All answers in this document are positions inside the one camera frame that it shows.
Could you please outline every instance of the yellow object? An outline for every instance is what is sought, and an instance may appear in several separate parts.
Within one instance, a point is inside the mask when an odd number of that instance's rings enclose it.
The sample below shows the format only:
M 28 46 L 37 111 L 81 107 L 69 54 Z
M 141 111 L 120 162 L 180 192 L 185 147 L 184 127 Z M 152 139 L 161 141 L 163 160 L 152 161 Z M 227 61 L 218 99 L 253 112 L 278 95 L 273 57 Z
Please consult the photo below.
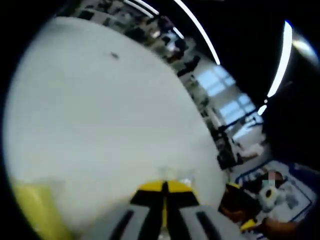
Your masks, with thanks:
M 51 190 L 41 184 L 14 184 L 16 200 L 31 227 L 43 240 L 71 240 L 56 209 Z
M 168 181 L 169 193 L 193 192 L 193 189 L 177 180 Z
M 163 180 L 150 181 L 141 185 L 138 190 L 142 191 L 151 191 L 151 192 L 161 192 L 162 185 L 164 184 Z
M 248 229 L 252 229 L 257 223 L 253 220 L 250 219 L 249 221 L 247 221 L 246 223 L 244 223 L 241 227 L 240 227 L 240 231 L 245 231 Z
M 232 187 L 235 187 L 237 189 L 240 189 L 240 186 L 234 182 L 228 182 L 228 185 L 232 186 Z

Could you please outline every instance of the table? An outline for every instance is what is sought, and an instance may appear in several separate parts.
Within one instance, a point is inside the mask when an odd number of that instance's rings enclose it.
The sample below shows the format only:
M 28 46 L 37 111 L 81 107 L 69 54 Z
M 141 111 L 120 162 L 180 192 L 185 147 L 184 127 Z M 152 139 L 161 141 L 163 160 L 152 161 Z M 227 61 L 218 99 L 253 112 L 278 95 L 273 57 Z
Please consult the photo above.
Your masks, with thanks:
M 55 202 L 81 232 L 160 169 L 195 170 L 218 208 L 218 151 L 187 91 L 155 54 L 83 19 L 50 21 L 24 55 L 5 109 L 4 150 L 18 181 L 58 182 Z

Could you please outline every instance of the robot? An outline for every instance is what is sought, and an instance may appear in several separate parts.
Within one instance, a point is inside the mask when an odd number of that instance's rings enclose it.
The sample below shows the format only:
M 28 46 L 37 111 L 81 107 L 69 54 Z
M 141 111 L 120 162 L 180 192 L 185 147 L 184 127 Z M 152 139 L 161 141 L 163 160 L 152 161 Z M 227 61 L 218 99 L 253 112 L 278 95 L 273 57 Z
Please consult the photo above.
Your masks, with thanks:
M 122 209 L 98 221 L 81 240 L 243 240 L 237 225 L 200 205 L 192 188 L 177 180 L 154 181 L 138 188 Z

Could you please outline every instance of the ceiling light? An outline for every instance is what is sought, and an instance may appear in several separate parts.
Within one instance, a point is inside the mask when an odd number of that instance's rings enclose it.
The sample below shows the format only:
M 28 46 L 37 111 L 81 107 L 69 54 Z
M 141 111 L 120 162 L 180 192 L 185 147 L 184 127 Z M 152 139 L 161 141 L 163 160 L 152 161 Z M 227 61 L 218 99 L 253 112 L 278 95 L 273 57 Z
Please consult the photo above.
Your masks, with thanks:
M 185 37 L 182 35 L 182 33 L 176 28 L 173 27 L 173 31 L 179 36 L 179 38 L 184 39 Z
M 266 110 L 266 108 L 267 108 L 267 105 L 263 105 L 262 107 L 260 107 L 258 110 L 258 115 L 261 116 Z
M 140 12 L 144 13 L 145 15 L 147 15 L 149 18 L 153 18 L 154 16 L 148 12 L 147 10 L 145 10 L 144 8 L 140 7 L 139 5 L 129 1 L 129 0 L 124 0 L 124 2 L 132 7 L 134 7 L 135 9 L 139 10 Z
M 280 58 L 279 66 L 276 71 L 273 83 L 272 83 L 270 90 L 267 94 L 268 98 L 275 95 L 275 93 L 277 92 L 277 90 L 281 84 L 281 81 L 285 75 L 285 72 L 286 72 L 286 69 L 287 69 L 287 66 L 289 63 L 291 47 L 292 47 L 292 27 L 286 21 L 286 22 L 284 22 L 283 45 L 282 45 L 281 58 Z
M 147 4 L 146 2 L 144 1 L 141 1 L 141 0 L 133 0 L 139 4 L 141 4 L 142 6 L 144 6 L 146 9 L 149 9 L 151 12 L 153 12 L 155 15 L 158 15 L 159 12 L 157 10 L 155 10 L 152 6 L 150 6 L 149 4 Z
M 307 51 L 307 52 L 313 52 L 313 49 L 311 48 L 311 46 L 309 44 L 307 44 L 305 41 L 293 40 L 292 44 L 297 49 L 301 49 L 301 50 Z
M 198 30 L 202 34 L 206 44 L 208 45 L 216 64 L 220 65 L 220 60 L 218 58 L 216 50 L 214 49 L 214 46 L 212 45 L 207 33 L 205 32 L 204 28 L 201 26 L 200 22 L 197 20 L 195 15 L 190 11 L 190 9 L 181 0 L 174 0 L 174 1 L 176 2 L 176 4 L 178 4 L 182 8 L 182 10 L 189 16 L 189 18 L 191 18 L 191 20 L 193 21 L 195 26 L 198 28 Z

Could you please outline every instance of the fluorescent light strip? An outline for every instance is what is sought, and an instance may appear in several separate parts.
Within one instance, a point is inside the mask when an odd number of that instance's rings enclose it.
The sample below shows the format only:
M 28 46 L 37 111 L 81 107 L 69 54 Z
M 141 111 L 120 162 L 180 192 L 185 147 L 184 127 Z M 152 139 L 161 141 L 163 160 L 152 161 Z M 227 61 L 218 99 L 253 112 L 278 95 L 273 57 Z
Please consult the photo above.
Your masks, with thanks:
M 197 20 L 195 15 L 190 11 L 190 9 L 181 0 L 174 0 L 174 1 L 176 2 L 176 4 L 178 4 L 180 6 L 180 8 L 182 8 L 182 10 L 189 16 L 189 18 L 191 18 L 191 20 L 193 21 L 195 26 L 199 29 L 200 33 L 202 34 L 206 44 L 208 45 L 208 47 L 213 55 L 213 58 L 214 58 L 216 64 L 220 65 L 220 60 L 218 58 L 218 55 L 216 53 L 214 46 L 212 45 L 206 31 L 201 26 L 200 22 Z
M 139 5 L 131 2 L 131 1 L 128 1 L 128 0 L 124 0 L 124 2 L 132 7 L 134 7 L 135 9 L 139 10 L 140 12 L 144 13 L 145 15 L 147 15 L 148 17 L 150 18 L 153 18 L 154 16 L 148 12 L 147 10 L 145 10 L 144 8 L 140 7 Z
M 150 6 L 149 4 L 147 4 L 144 1 L 141 0 L 134 0 L 135 2 L 141 4 L 142 6 L 144 6 L 145 8 L 149 9 L 151 12 L 153 12 L 154 14 L 158 15 L 159 12 L 157 10 L 155 10 L 152 6 Z
M 267 105 L 261 106 L 258 110 L 258 114 L 261 116 L 264 113 L 264 111 L 266 110 L 266 108 L 267 108 Z
M 185 37 L 182 35 L 182 33 L 176 27 L 173 27 L 173 31 L 179 36 L 179 38 L 185 39 Z
M 282 82 L 282 79 L 284 78 L 284 75 L 289 63 L 289 59 L 290 59 L 291 48 L 292 48 L 292 27 L 287 21 L 285 21 L 284 30 L 283 30 L 283 44 L 282 44 L 281 58 L 280 58 L 279 66 L 276 71 L 273 83 L 267 94 L 268 98 L 276 94 Z M 258 114 L 262 115 L 266 110 L 266 108 L 267 108 L 267 105 L 261 106 L 258 110 Z

